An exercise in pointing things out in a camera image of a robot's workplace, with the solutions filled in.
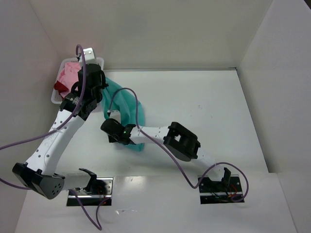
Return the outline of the teal t shirt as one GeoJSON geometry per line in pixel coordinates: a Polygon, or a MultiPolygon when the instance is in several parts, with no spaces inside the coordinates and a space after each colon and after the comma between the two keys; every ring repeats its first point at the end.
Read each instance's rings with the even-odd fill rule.
{"type": "MultiPolygon", "coordinates": [[[[119,84],[109,78],[106,78],[106,83],[108,84],[108,87],[102,91],[103,99],[101,101],[101,107],[105,119],[109,118],[107,111],[109,110],[113,94],[122,88],[119,84]]],[[[121,124],[123,126],[127,124],[136,124],[136,99],[130,91],[121,90],[116,94],[111,105],[111,111],[112,110],[118,110],[120,112],[121,124]]],[[[145,126],[145,114],[140,101],[138,101],[138,123],[140,126],[145,126]]],[[[136,152],[141,152],[144,149],[143,143],[124,146],[136,152]]]]}

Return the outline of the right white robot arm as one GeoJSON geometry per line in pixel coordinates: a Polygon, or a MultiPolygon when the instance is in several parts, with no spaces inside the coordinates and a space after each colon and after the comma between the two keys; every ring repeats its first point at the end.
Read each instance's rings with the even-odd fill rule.
{"type": "Polygon", "coordinates": [[[109,118],[103,122],[101,130],[107,134],[109,143],[119,143],[134,151],[141,152],[144,145],[149,143],[159,146],[173,160],[193,189],[200,185],[202,178],[193,185],[179,161],[192,162],[213,171],[216,180],[211,181],[212,188],[226,191],[229,187],[231,171],[226,167],[218,169],[215,161],[201,147],[198,137],[178,122],[164,127],[145,127],[138,124],[123,126],[116,119],[109,118]]]}

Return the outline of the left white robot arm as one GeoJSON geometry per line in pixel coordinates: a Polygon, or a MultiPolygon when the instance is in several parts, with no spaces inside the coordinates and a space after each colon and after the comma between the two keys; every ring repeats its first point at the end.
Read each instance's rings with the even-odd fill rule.
{"type": "Polygon", "coordinates": [[[56,174],[57,164],[78,129],[103,98],[107,87],[105,75],[98,64],[87,64],[78,72],[76,82],[60,105],[54,125],[62,129],[47,136],[25,163],[16,163],[12,172],[27,188],[51,200],[62,190],[83,188],[90,193],[95,187],[95,173],[80,168],[78,173],[56,174]]]}

